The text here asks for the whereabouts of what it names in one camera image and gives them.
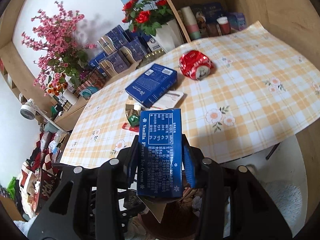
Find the crushed red can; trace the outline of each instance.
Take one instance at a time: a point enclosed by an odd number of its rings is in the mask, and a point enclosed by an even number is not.
[[[210,74],[214,64],[209,57],[197,50],[190,50],[184,53],[180,60],[182,74],[193,80],[202,80]]]

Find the small fan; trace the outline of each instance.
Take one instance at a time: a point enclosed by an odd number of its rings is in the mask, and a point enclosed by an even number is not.
[[[20,114],[29,120],[33,120],[36,117],[36,112],[38,112],[42,117],[44,117],[49,123],[55,126],[58,130],[66,132],[60,126],[58,126],[55,122],[53,122],[49,117],[45,115],[41,109],[35,105],[33,99],[29,99],[24,105],[20,108]]]

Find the flower pattern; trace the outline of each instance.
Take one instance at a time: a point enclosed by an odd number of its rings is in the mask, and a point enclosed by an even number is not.
[[[315,88],[316,96],[320,95],[320,86],[316,83],[312,83],[312,86]]]
[[[222,123],[220,121],[222,119],[222,115],[229,112],[229,107],[230,106],[223,106],[222,108],[220,107],[219,109],[212,109],[208,111],[207,114],[205,115],[207,122],[213,123],[213,127],[212,127],[214,128],[213,133],[215,133],[218,130],[221,131]],[[236,119],[232,115],[227,115],[223,119],[223,123],[226,126],[232,126],[235,122],[236,122]]]
[[[227,60],[227,58],[225,57],[222,58],[222,61],[227,65],[227,68],[231,67],[231,64],[233,63],[233,60],[231,59]]]
[[[226,126],[233,126],[235,122],[236,122],[236,119],[232,115],[226,115],[226,117],[223,119],[223,123]]]
[[[101,131],[100,128],[97,129],[97,130],[92,131],[92,133],[91,133],[91,138],[90,138],[90,141],[91,141],[91,142],[92,142],[92,141],[96,141],[96,140],[98,139],[98,135],[99,135],[100,131]]]
[[[270,93],[279,92],[279,91],[286,91],[285,88],[283,87],[280,79],[278,79],[276,77],[272,77],[272,78],[264,81],[264,84],[266,86],[268,86]]]
[[[126,147],[127,146],[125,145],[124,140],[117,141],[115,148],[109,152],[109,158],[114,158],[117,152],[120,152],[123,148]]]

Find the candy wrapper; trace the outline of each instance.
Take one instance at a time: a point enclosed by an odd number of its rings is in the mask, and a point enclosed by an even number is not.
[[[140,113],[140,105],[125,105],[125,114],[131,127],[135,127],[140,124]]]
[[[202,80],[210,74],[214,64],[209,57],[197,50],[190,50],[184,53],[180,60],[182,74],[193,80]]]

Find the table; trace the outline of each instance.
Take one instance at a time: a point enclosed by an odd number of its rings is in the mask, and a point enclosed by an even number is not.
[[[179,57],[191,49],[209,56],[215,73],[202,81],[184,77]],[[184,44],[155,63],[178,71],[176,89],[186,94],[179,106],[182,132],[218,163],[271,147],[320,117],[320,72],[259,22],[236,34]],[[92,96],[62,163],[98,167],[131,145],[136,133],[121,129],[130,102],[124,89],[150,66]]]

